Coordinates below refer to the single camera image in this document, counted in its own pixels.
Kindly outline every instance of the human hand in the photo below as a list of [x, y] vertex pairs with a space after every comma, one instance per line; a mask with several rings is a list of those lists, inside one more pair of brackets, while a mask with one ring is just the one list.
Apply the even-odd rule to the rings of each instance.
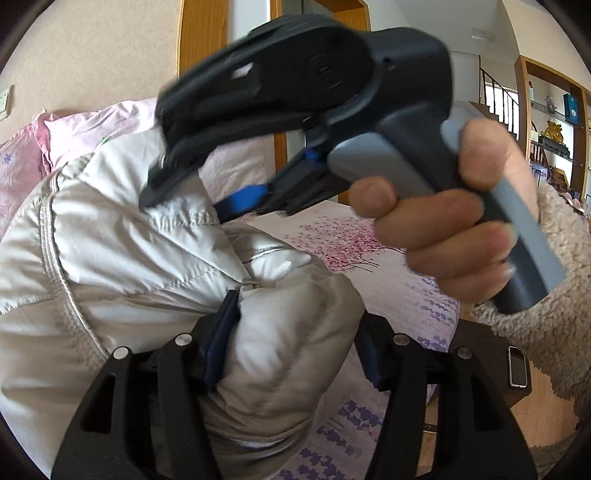
[[[459, 172], [479, 191], [492, 189], [504, 175], [538, 218], [530, 168], [499, 122], [472, 120], [466, 125]], [[451, 297], [468, 303], [489, 300], [515, 273], [513, 265], [504, 262], [517, 241], [511, 225], [477, 225], [483, 204], [474, 193], [456, 189], [398, 200], [388, 180], [371, 177], [353, 184], [349, 198], [358, 215], [375, 218], [375, 232], [384, 245], [405, 248], [409, 268], [435, 277]]]

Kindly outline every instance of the bed sheet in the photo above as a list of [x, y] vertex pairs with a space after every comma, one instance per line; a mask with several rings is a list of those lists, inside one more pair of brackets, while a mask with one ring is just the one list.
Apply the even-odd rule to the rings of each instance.
[[[358, 218], [350, 207], [326, 201], [288, 218], [272, 213], [244, 221], [343, 272], [367, 310], [386, 317], [395, 332], [408, 334], [426, 348], [447, 351], [457, 326], [458, 302], [441, 293], [432, 278], [411, 272], [404, 252], [381, 245], [371, 221]], [[277, 479], [365, 477], [388, 395], [366, 380], [355, 349], [343, 369], [351, 383], [344, 405], [310, 436]]]

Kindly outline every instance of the white phone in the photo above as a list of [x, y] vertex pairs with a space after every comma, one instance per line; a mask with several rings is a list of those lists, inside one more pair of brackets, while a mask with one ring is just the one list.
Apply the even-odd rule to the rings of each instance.
[[509, 351], [509, 385], [517, 388], [527, 387], [527, 365], [525, 355], [516, 346]]

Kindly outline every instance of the golden figurine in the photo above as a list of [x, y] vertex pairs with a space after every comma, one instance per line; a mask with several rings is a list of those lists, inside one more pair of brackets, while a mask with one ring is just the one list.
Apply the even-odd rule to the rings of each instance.
[[564, 145], [564, 137], [562, 136], [562, 126], [548, 120], [548, 128], [541, 133], [542, 137], [548, 137], [555, 142]]

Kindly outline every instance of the metal screw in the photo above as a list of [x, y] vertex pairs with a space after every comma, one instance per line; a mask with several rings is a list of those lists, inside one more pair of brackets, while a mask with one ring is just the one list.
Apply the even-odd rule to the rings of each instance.
[[188, 333], [181, 333], [174, 339], [174, 343], [178, 346], [185, 346], [190, 344], [193, 341], [193, 337], [190, 336]]
[[126, 346], [120, 346], [113, 352], [115, 360], [123, 360], [127, 355], [129, 355], [129, 349]]
[[410, 338], [403, 333], [397, 333], [394, 335], [394, 343], [398, 346], [407, 346], [410, 343]]
[[456, 353], [462, 360], [469, 360], [472, 358], [472, 350], [466, 348], [465, 346], [461, 346], [459, 349], [457, 349]]

